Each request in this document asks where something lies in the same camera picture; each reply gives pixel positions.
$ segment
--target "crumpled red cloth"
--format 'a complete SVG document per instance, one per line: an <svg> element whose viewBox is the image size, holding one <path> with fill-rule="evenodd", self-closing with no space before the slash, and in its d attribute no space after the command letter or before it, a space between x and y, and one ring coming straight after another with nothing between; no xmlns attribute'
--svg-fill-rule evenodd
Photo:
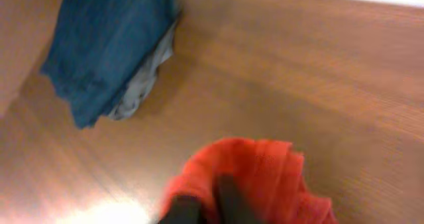
<svg viewBox="0 0 424 224"><path fill-rule="evenodd" d="M163 213L172 197L190 195L205 207L208 223L218 223L213 186L231 175L257 217L265 223L337 223L329 198L309 193L301 176L303 155L291 143L276 140L223 139L193 156L166 192Z"/></svg>

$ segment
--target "red cloth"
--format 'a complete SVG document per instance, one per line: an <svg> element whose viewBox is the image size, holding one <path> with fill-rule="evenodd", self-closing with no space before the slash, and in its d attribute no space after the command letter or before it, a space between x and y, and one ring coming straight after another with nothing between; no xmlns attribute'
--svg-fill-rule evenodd
<svg viewBox="0 0 424 224"><path fill-rule="evenodd" d="M308 192L301 177L303 155L292 152L289 142L223 139L193 156L166 193L164 213L172 197L198 197L210 223L218 223L213 196L215 179L234 177L248 204L268 224L337 223L331 200Z"/></svg>

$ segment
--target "clothing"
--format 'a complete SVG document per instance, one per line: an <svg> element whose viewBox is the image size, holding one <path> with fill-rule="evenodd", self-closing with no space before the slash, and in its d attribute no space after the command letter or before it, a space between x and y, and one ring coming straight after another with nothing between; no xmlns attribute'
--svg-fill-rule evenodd
<svg viewBox="0 0 424 224"><path fill-rule="evenodd" d="M127 84L127 90L121 101L116 105L109 118L121 120L129 118L138 109L138 106L146 99L152 91L156 82L158 66L165 62L172 54L172 42L174 41L175 22L168 29L165 36L160 40L154 52L143 59L141 68Z"/></svg>
<svg viewBox="0 0 424 224"><path fill-rule="evenodd" d="M309 193L301 177L303 156L288 142L224 139L200 150L170 182L162 214L176 196L196 197L208 223L219 223L216 179L230 175L264 223L337 223L331 200Z"/></svg>
<svg viewBox="0 0 424 224"><path fill-rule="evenodd" d="M177 14L176 0L63 0L41 72L77 127L110 114Z"/></svg>

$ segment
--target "blue garment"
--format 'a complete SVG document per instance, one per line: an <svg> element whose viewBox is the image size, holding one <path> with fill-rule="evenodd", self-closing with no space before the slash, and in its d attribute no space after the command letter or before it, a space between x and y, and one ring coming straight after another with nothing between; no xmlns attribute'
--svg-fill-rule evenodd
<svg viewBox="0 0 424 224"><path fill-rule="evenodd" d="M177 11L176 0L63 0L41 72L69 102L77 127L110 113Z"/></svg>

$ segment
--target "red garment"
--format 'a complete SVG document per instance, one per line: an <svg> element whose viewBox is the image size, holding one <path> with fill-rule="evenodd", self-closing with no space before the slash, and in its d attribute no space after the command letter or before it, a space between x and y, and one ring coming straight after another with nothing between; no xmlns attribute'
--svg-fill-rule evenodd
<svg viewBox="0 0 424 224"><path fill-rule="evenodd" d="M268 224L337 223L331 200L308 192L301 177L303 156L289 142L223 139L193 156L168 188L164 213L175 195L201 200L209 223L218 223L213 196L216 177L229 174L257 217Z"/></svg>

